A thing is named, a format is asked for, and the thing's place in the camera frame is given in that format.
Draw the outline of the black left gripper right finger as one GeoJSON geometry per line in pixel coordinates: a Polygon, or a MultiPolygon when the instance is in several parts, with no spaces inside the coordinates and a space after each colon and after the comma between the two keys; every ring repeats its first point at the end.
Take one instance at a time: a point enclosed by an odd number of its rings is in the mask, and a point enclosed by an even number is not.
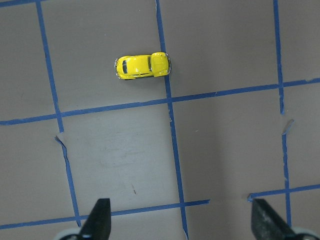
{"type": "Polygon", "coordinates": [[[262,198],[252,200],[251,231],[256,240],[294,240],[296,238],[291,227],[262,198]]]}

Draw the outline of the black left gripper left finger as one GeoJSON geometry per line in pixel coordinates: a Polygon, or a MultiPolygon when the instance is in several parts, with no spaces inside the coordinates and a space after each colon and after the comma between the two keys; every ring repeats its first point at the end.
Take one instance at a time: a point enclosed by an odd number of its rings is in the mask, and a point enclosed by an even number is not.
{"type": "Polygon", "coordinates": [[[111,202],[109,198],[96,201],[79,232],[80,240],[108,240],[111,234],[111,202]]]}

